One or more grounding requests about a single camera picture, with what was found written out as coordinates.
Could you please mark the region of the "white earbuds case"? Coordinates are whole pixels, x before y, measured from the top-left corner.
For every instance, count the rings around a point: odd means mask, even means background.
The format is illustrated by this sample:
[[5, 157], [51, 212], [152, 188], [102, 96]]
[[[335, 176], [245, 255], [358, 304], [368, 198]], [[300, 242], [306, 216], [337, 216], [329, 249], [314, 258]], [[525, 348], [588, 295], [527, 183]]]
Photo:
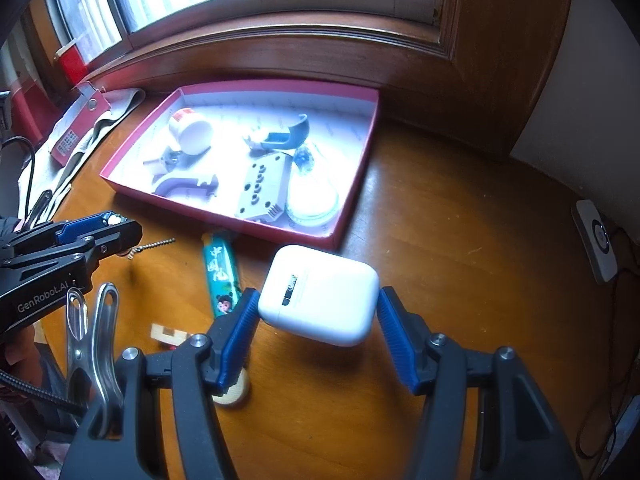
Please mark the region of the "white earbuds case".
[[379, 290], [367, 263], [286, 245], [272, 259], [258, 311], [268, 325], [293, 335], [353, 347], [370, 333]]

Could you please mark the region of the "blue curved plastic hook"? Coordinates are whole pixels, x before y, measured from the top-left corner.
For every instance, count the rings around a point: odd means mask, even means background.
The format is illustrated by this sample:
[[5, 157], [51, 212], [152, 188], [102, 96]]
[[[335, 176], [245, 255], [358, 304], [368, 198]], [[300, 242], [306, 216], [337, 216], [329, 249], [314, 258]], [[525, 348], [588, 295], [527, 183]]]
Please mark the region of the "blue curved plastic hook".
[[267, 133], [255, 130], [244, 138], [244, 142], [252, 151], [297, 150], [306, 142], [309, 131], [308, 115], [300, 114], [298, 121], [288, 130]]

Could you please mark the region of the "pink shallow cardboard box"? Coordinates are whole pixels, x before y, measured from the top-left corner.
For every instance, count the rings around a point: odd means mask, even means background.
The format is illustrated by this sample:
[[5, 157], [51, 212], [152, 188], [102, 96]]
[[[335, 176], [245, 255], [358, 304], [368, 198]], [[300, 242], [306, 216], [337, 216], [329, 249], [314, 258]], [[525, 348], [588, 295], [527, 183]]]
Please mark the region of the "pink shallow cardboard box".
[[[208, 82], [180, 87], [166, 96], [120, 144], [100, 176], [115, 191], [139, 202], [178, 212], [186, 217], [223, 226], [275, 243], [299, 243], [334, 249], [341, 244], [352, 204], [370, 151], [378, 119], [377, 91], [320, 81], [258, 79]], [[213, 127], [206, 152], [183, 153], [179, 165], [167, 174], [152, 174], [142, 162], [157, 158], [171, 145], [168, 122], [183, 107], [203, 114]], [[253, 160], [273, 152], [252, 151], [244, 138], [252, 131], [286, 131], [300, 114], [307, 114], [306, 142], [316, 144], [328, 159], [338, 192], [336, 215], [318, 228], [295, 224], [286, 211], [273, 223], [247, 221], [236, 216], [247, 171]], [[216, 176], [218, 188], [207, 202], [171, 200], [153, 195], [162, 177]]]

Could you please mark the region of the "grey cloth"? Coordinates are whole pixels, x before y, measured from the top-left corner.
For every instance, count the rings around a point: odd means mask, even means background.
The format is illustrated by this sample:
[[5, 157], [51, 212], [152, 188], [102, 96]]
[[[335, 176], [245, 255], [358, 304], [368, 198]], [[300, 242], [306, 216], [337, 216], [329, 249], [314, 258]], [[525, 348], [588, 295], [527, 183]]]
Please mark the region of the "grey cloth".
[[51, 132], [42, 147], [36, 151], [35, 165], [28, 164], [22, 171], [18, 179], [18, 189], [20, 190], [18, 209], [21, 214], [24, 214], [24, 209], [31, 211], [36, 199], [44, 191], [50, 190], [54, 197], [60, 195], [111, 130], [145, 99], [145, 92], [140, 88], [103, 93], [110, 103], [111, 109], [103, 114], [93, 129], [81, 139], [64, 167], [58, 165], [50, 155], [50, 148], [54, 143]]

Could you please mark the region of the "metal clip right wrist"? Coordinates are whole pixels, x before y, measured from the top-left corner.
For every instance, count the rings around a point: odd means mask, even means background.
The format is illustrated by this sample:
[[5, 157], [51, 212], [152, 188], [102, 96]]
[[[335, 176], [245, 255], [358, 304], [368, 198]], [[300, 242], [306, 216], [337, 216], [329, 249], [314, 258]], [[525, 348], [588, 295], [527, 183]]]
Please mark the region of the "metal clip right wrist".
[[96, 402], [100, 424], [93, 434], [100, 439], [110, 433], [124, 402], [114, 362], [118, 308], [119, 293], [110, 282], [99, 287], [92, 311], [77, 287], [66, 294], [66, 396], [81, 408]]

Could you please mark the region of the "grey perforated plastic block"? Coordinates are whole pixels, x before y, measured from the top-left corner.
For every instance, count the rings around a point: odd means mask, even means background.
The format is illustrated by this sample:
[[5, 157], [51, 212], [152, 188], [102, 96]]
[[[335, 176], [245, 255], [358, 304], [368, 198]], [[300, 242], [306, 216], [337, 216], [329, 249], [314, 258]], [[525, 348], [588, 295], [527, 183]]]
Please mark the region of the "grey perforated plastic block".
[[273, 152], [250, 164], [236, 216], [247, 221], [273, 223], [284, 214], [293, 157]]

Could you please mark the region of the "clear round plastic lid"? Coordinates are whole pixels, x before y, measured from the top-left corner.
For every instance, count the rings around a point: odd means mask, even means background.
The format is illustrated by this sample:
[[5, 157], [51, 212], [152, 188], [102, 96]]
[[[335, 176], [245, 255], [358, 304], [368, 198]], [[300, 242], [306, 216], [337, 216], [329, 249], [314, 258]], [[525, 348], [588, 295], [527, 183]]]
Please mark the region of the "clear round plastic lid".
[[305, 142], [296, 148], [285, 211], [302, 228], [318, 228], [337, 213], [338, 192], [328, 159], [316, 144]]

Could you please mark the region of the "red container on sill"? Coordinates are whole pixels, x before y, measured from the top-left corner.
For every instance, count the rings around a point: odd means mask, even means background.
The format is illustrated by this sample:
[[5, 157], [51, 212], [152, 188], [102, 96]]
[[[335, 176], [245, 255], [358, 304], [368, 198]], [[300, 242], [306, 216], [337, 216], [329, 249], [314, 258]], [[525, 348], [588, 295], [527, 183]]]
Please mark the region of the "red container on sill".
[[78, 48], [77, 40], [70, 40], [54, 55], [54, 62], [60, 66], [64, 76], [72, 86], [79, 84], [88, 75], [88, 66]]

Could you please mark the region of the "wooden window frame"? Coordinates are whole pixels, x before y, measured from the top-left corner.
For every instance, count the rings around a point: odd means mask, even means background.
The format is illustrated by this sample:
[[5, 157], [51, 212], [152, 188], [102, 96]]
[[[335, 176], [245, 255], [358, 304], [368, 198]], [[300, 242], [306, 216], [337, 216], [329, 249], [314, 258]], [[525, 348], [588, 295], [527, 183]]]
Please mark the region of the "wooden window frame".
[[99, 63], [105, 90], [305, 79], [380, 92], [383, 113], [480, 150], [510, 153], [540, 97], [570, 0], [444, 0], [438, 27], [346, 12], [280, 12], [162, 32]]

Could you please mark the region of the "white jar orange label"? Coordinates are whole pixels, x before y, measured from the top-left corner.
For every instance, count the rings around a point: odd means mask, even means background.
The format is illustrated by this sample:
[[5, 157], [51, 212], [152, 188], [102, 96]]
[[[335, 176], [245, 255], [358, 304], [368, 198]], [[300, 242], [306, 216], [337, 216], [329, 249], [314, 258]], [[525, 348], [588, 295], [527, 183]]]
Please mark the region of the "white jar orange label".
[[183, 107], [168, 122], [172, 147], [189, 156], [202, 154], [212, 145], [213, 127], [206, 117], [193, 108]]

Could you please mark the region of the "green cartoon lighter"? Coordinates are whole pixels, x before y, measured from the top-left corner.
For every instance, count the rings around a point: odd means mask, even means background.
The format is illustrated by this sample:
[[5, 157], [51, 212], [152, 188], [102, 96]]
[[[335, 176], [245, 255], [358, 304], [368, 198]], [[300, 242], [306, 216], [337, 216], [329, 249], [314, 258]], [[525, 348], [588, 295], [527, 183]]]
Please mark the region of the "green cartoon lighter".
[[239, 268], [226, 232], [202, 236], [206, 283], [213, 317], [230, 314], [242, 295]]

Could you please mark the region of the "green cartoon keychain figure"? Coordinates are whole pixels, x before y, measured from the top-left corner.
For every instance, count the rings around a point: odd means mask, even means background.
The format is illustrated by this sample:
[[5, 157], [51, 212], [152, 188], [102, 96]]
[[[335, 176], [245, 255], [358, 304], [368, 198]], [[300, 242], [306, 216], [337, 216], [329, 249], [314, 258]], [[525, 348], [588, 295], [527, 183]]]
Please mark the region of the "green cartoon keychain figure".
[[147, 250], [151, 250], [151, 249], [167, 246], [167, 245], [170, 245], [170, 244], [174, 244], [175, 241], [176, 241], [175, 237], [171, 237], [171, 238], [166, 238], [166, 240], [158, 240], [157, 242], [138, 245], [136, 247], [131, 248], [130, 251], [126, 253], [126, 258], [129, 261], [132, 261], [132, 260], [134, 260], [134, 257], [136, 255], [139, 255], [142, 252], [146, 252]]

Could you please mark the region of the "wooden puzzle piece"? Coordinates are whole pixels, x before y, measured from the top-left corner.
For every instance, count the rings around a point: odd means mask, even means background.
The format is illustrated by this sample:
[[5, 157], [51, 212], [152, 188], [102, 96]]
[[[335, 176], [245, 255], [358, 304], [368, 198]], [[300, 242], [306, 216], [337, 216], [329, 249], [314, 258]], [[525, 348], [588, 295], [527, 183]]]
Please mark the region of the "wooden puzzle piece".
[[191, 333], [152, 323], [150, 337], [163, 346], [175, 349], [192, 337]]

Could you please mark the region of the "round wooden disc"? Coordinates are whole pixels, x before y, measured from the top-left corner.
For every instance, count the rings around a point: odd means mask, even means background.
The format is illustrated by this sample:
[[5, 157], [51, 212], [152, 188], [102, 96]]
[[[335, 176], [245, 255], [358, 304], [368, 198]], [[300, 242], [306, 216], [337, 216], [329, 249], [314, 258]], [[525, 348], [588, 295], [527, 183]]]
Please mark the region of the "round wooden disc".
[[212, 396], [215, 404], [224, 408], [240, 404], [250, 391], [250, 378], [246, 368], [242, 368], [236, 382], [228, 388], [228, 390], [219, 396]]

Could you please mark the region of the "red booklet package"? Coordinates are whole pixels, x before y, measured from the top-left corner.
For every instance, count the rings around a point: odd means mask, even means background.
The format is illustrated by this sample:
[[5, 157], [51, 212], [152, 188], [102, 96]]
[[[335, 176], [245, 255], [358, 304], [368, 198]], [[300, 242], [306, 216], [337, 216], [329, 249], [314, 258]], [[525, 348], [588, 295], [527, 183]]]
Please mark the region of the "red booklet package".
[[90, 82], [78, 84], [77, 89], [79, 98], [73, 102], [52, 131], [54, 143], [50, 148], [50, 155], [61, 167], [68, 163], [81, 139], [93, 129], [101, 116], [111, 109], [104, 93]]

